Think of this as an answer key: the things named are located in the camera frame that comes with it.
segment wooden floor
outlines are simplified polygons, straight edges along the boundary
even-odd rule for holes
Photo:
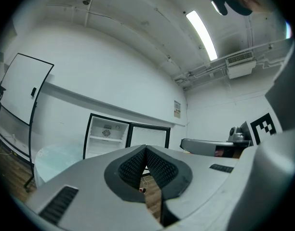
[[[0,143],[0,174],[12,196],[25,202],[33,191],[36,190],[34,179],[28,185],[29,192],[23,188],[25,182],[31,177],[28,164],[15,155],[10,154]]]
[[[31,176],[28,164],[15,155],[10,154],[0,143],[0,173],[11,195],[25,202],[33,191],[36,190],[34,179],[29,184],[29,192],[23,188]],[[160,221],[161,215],[161,190],[151,176],[141,179],[140,188],[145,188],[146,205],[149,212]]]

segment refrigerator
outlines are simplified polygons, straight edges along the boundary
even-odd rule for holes
[[[90,114],[84,140],[83,159],[141,144],[168,148],[169,139],[170,128],[167,127],[132,123]]]

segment table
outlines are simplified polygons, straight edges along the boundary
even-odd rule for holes
[[[83,145],[54,144],[41,148],[35,158],[34,177],[40,187],[59,173],[82,160]]]

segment ceiling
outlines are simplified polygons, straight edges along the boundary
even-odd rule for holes
[[[284,39],[286,33],[285,21],[276,12],[241,16],[227,7],[228,15],[221,16],[209,0],[93,0],[90,8],[82,1],[47,0],[46,18],[111,35],[145,55],[174,80],[210,66],[204,45],[186,18],[193,10],[205,24],[219,58]]]

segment shelf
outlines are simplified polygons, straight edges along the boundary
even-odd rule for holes
[[[102,141],[112,141],[112,142],[122,142],[123,141],[123,140],[104,138],[104,137],[98,137],[98,136],[93,136],[93,135],[90,136],[90,139],[102,140]]]

